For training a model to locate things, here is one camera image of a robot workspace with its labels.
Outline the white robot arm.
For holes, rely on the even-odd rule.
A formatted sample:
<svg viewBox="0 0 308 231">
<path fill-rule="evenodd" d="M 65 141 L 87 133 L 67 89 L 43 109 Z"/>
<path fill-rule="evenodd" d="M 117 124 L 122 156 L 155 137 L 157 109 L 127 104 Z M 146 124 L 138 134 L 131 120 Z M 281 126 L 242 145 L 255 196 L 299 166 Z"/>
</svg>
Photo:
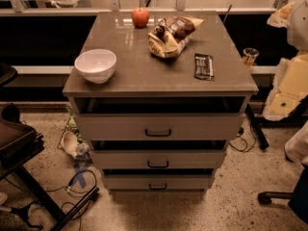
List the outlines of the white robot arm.
<svg viewBox="0 0 308 231">
<path fill-rule="evenodd" d="M 287 29 L 287 42 L 298 53 L 281 59 L 263 116 L 270 121 L 288 117 L 308 95 L 308 0 L 296 0 L 273 13 L 268 24 Z"/>
</svg>

